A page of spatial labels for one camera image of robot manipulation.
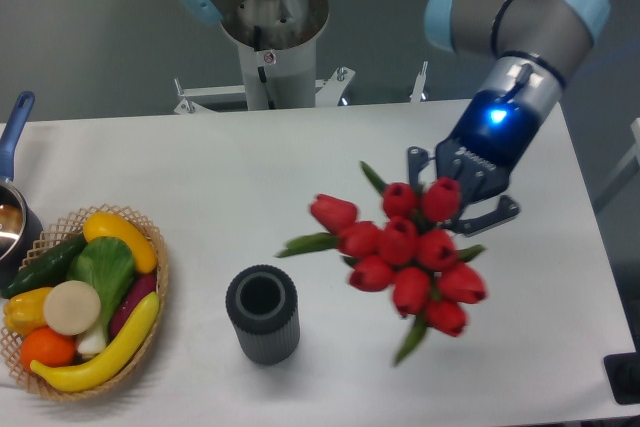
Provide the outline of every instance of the pot handle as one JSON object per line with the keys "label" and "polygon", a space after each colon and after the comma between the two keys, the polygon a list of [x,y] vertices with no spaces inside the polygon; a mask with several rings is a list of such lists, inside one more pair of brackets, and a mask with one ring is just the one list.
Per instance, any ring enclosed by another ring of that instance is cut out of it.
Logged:
{"label": "pot handle", "polygon": [[11,116],[0,137],[0,178],[13,180],[13,157],[16,152],[18,139],[27,123],[31,107],[36,100],[33,92],[22,92],[16,100]]}

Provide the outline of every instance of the plastic banana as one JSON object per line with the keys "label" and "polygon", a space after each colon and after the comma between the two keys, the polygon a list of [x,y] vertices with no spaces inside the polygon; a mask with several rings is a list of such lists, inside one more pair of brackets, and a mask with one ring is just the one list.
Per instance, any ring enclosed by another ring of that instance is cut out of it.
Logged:
{"label": "plastic banana", "polygon": [[160,310],[160,299],[151,292],[135,307],[122,330],[96,357],[80,365],[47,367],[31,361],[31,370],[62,392],[91,389],[113,378],[131,360],[147,337]]}

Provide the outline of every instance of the tabletop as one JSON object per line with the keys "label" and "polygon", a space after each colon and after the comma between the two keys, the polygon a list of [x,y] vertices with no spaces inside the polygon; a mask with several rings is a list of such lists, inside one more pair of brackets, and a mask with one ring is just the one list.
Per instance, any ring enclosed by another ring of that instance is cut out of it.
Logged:
{"label": "tabletop", "polygon": [[[4,423],[495,426],[640,413],[617,405],[606,379],[603,357],[634,347],[558,106],[513,173],[522,213],[456,238],[488,249],[473,265],[489,298],[469,306],[460,338],[431,332],[393,368],[409,322],[388,292],[348,286],[335,251],[273,257],[321,230],[307,210],[317,193],[354,201],[361,219],[382,225],[358,162],[406,181],[407,147],[435,146],[466,105],[29,123],[15,186],[43,224],[130,205],[162,231],[171,280],[159,337],[131,381],[60,405],[18,390],[2,365]],[[224,308],[233,277],[264,263],[293,279],[301,324],[297,350],[271,367],[244,356]]]}

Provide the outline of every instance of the black cylindrical vase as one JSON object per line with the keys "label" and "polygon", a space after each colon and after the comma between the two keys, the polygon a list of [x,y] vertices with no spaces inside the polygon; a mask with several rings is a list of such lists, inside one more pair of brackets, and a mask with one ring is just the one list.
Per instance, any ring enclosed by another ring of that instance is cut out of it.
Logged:
{"label": "black cylindrical vase", "polygon": [[298,294],[282,270],[270,265],[243,270],[227,289],[226,306],[240,347],[254,362],[276,364],[298,346]]}

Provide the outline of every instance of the orange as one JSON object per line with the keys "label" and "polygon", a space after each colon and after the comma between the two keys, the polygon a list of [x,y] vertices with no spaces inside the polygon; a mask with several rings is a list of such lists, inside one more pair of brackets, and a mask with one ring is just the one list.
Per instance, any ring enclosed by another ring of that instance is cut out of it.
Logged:
{"label": "orange", "polygon": [[76,354],[76,342],[73,337],[60,335],[49,327],[31,332],[22,341],[20,363],[31,373],[31,361],[37,360],[49,367],[71,365]]}

